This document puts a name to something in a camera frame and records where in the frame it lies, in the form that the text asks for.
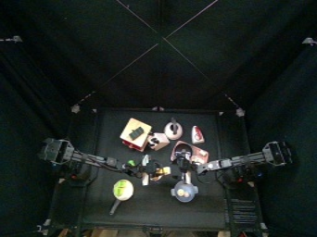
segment handle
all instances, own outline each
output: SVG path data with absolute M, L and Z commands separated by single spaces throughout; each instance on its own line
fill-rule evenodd
M 113 209 L 109 212 L 110 215 L 114 215 L 115 209 L 117 209 L 117 207 L 121 203 L 122 203 L 122 201 L 119 199 L 117 199 L 115 203 L 114 203 L 114 206 L 113 206 Z

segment black object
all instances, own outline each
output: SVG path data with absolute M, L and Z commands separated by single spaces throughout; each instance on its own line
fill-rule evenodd
M 142 134 L 143 134 L 143 128 L 139 127 L 137 130 L 134 130 L 134 131 L 129 134 L 129 136 L 130 136 L 130 138 L 131 138 L 133 140 L 135 140 L 138 137 L 142 136 Z

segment yellow-green object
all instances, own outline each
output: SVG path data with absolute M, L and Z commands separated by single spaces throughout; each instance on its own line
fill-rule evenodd
M 129 180 L 119 180 L 114 184 L 114 190 L 113 191 L 114 191 L 114 196 L 119 200 L 125 201 L 134 194 L 134 185 Z

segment gray object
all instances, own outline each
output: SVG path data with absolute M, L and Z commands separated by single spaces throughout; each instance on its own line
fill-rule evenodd
M 171 190 L 171 195 L 181 201 L 182 203 L 189 203 L 196 194 L 198 193 L 198 187 L 193 186 L 192 183 L 186 183 L 185 181 L 179 181 Z

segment toy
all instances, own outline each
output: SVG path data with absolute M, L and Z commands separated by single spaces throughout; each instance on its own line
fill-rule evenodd
M 142 152 L 147 144 L 147 136 L 151 129 L 153 127 L 150 125 L 131 118 L 121 135 L 123 144 L 129 148 Z
M 178 122 L 175 122 L 175 119 L 171 118 L 171 122 L 169 122 L 165 126 L 163 129 L 165 135 L 169 137 L 171 140 L 179 139 L 179 137 L 183 134 L 183 129 L 182 126 Z

